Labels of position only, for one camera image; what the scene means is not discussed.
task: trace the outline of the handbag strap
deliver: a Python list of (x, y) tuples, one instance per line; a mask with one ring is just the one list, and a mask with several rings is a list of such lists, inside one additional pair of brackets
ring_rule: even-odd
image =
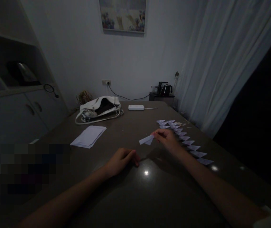
[(102, 120), (96, 120), (96, 121), (85, 122), (85, 123), (79, 123), (79, 122), (76, 121), (77, 118), (83, 113), (83, 112), (79, 112), (79, 114), (78, 114), (78, 115), (76, 116), (76, 118), (75, 118), (75, 123), (78, 124), (78, 125), (83, 125), (83, 124), (91, 124), (91, 123), (101, 122), (101, 121), (108, 120), (108, 119), (115, 119), (115, 118), (118, 118), (118, 117), (120, 116), (120, 114), (121, 114), (121, 113), (120, 113), (120, 108), (118, 108), (118, 110), (119, 110), (119, 113), (118, 113), (116, 116), (114, 116), (114, 117), (110, 117), (110, 118), (102, 119)]

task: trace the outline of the power cord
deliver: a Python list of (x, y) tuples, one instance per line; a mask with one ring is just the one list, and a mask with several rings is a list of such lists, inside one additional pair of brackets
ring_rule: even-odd
[[(46, 92), (52, 92), (52, 93), (54, 93), (54, 95), (55, 95), (56, 98), (59, 98), (59, 97), (60, 97), (59, 95), (57, 95), (57, 94), (55, 93), (54, 87), (53, 87), (52, 85), (50, 85), (50, 84), (43, 84), (43, 85), (44, 85), (44, 90), (45, 90)], [(52, 89), (52, 91), (48, 91), (49, 88), (46, 89), (46, 86), (50, 86), (50, 88)]]
[[(111, 87), (110, 87), (110, 85), (109, 85), (109, 82), (107, 82), (107, 85), (109, 86), (109, 89), (111, 90), (111, 92), (113, 92), (112, 91), (112, 89), (111, 89)], [(125, 98), (126, 100), (131, 100), (131, 99), (128, 99), (128, 98), (126, 98), (126, 97), (123, 97), (123, 96), (120, 96), (120, 95), (117, 95), (118, 97), (122, 97), (122, 98)], [(143, 98), (138, 98), (138, 99), (132, 99), (132, 100), (142, 100), (142, 99), (144, 99), (144, 98), (146, 98), (146, 97), (143, 97)]]

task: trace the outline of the white curtain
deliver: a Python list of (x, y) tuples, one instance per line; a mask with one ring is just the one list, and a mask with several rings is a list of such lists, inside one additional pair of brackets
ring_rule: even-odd
[(270, 47), (271, 0), (202, 0), (175, 91), (179, 112), (213, 138)]

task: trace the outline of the paper sheet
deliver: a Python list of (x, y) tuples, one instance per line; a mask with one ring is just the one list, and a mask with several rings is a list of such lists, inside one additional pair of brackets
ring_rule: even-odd
[(152, 141), (154, 139), (154, 136), (153, 135), (150, 135), (150, 136), (147, 136), (147, 137), (145, 137), (145, 138), (143, 138), (143, 139), (141, 139), (141, 140), (139, 140), (139, 143), (140, 143), (140, 145), (142, 145), (143, 143), (146, 143), (146, 142), (148, 142), (148, 141)]
[(187, 132), (178, 132), (177, 133), (178, 136), (183, 136), (183, 135), (186, 135), (186, 134), (187, 134)]
[(157, 120), (157, 123), (161, 125), (160, 123), (164, 122), (165, 120)]
[(153, 139), (150, 139), (149, 141), (145, 142), (145, 144), (150, 145), (152, 143)]
[(191, 146), (188, 146), (187, 148), (190, 149), (190, 150), (192, 150), (192, 151), (196, 151), (197, 149), (200, 148), (200, 146), (193, 146), (193, 145), (191, 145)]
[(174, 132), (175, 133), (179, 133), (179, 132), (181, 132), (183, 129), (182, 128), (177, 128), (177, 129), (174, 129)]
[(194, 140), (189, 140), (189, 141), (184, 141), (184, 142), (182, 142), (183, 144), (185, 144), (185, 145), (191, 145), (191, 144), (193, 144), (195, 141)]
[(183, 140), (183, 141), (186, 141), (187, 139), (189, 139), (190, 137), (189, 136), (180, 136), (179, 139), (180, 140)]
[(198, 158), (197, 161), (203, 165), (209, 165), (214, 162), (212, 160), (208, 160), (208, 159), (204, 159), (204, 158)]
[(171, 129), (177, 129), (177, 128), (179, 128), (180, 126), (170, 126), (171, 127)]
[(203, 152), (199, 152), (199, 151), (190, 151), (190, 153), (193, 154), (197, 158), (201, 158), (201, 157), (207, 155), (207, 153), (203, 153)]
[(102, 126), (88, 126), (70, 145), (89, 149), (105, 130)]
[(159, 126), (160, 128), (162, 128), (162, 129), (166, 129), (166, 128), (169, 128), (169, 126)]

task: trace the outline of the picture frame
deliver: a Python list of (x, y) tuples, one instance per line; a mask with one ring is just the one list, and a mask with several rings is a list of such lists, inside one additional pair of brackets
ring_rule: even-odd
[(145, 33), (147, 0), (99, 0), (103, 30)]

